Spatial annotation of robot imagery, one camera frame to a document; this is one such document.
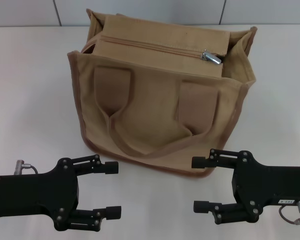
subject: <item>white label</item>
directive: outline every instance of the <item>white label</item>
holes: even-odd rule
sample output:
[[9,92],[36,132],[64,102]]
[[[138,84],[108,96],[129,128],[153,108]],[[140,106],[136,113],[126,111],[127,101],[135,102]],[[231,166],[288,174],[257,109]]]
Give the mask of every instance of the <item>white label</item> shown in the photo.
[[293,204],[295,200],[279,200],[278,204]]

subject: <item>white tabletop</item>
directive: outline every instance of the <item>white tabletop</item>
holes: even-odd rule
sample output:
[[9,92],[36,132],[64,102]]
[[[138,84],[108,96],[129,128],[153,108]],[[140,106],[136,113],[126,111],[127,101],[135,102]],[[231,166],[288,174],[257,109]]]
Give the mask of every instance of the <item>white tabletop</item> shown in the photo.
[[[300,166],[300,25],[257,27],[249,55],[257,82],[225,149],[249,150],[265,165]],[[0,28],[0,175],[12,175],[17,159],[45,173],[62,157],[93,154],[81,139],[67,59],[87,34],[87,27]],[[284,222],[278,206],[265,207],[257,223],[216,225],[211,213],[194,213],[195,200],[235,203],[232,174],[217,168],[187,178],[120,161],[119,174],[78,177],[78,209],[122,206],[120,220],[104,220],[100,232],[58,232],[45,215],[1,217],[0,240],[300,239],[300,226]],[[284,213],[299,217],[296,207]]]

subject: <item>wire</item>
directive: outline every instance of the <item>wire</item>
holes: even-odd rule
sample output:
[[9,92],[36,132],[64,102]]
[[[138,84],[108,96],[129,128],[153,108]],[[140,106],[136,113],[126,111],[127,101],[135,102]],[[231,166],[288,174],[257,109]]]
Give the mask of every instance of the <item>wire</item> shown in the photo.
[[34,170],[35,174],[38,174],[38,170],[34,166],[31,165],[30,168],[32,168]]
[[285,206],[281,206],[281,207],[279,208],[279,214],[280,214],[280,217],[281,217],[283,220],[285,220],[287,223],[295,225],[295,222],[294,222],[294,221],[290,221],[289,219],[287,219],[287,218],[282,214],[282,209],[283,209],[284,207],[285,207]]

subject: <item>canvas bag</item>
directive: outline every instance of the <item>canvas bag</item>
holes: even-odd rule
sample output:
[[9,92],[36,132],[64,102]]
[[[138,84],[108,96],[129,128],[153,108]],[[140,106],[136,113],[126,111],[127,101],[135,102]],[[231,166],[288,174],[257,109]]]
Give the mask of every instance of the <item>canvas bag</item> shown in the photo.
[[[87,9],[81,52],[68,53],[81,135],[94,152],[188,176],[193,156],[222,149],[256,81],[257,28],[229,32]],[[201,59],[209,51],[222,64]]]

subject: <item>cable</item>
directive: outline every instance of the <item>cable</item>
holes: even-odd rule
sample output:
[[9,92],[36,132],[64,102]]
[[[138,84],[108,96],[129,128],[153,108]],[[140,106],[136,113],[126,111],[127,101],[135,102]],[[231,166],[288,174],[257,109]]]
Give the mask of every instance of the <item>cable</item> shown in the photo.
[[287,223],[289,223],[289,224],[293,224],[293,225],[299,225],[299,224],[296,224],[297,222],[296,221],[298,221],[298,219],[296,220],[296,221],[290,221],[289,219],[287,219],[283,214],[282,214],[282,209],[284,208],[285,206],[281,206],[280,208],[279,208],[279,214],[280,214],[280,217],[283,219],[283,220],[285,220]]
[[35,174],[38,174],[38,170],[34,166],[31,165],[30,168],[32,168],[34,170]]

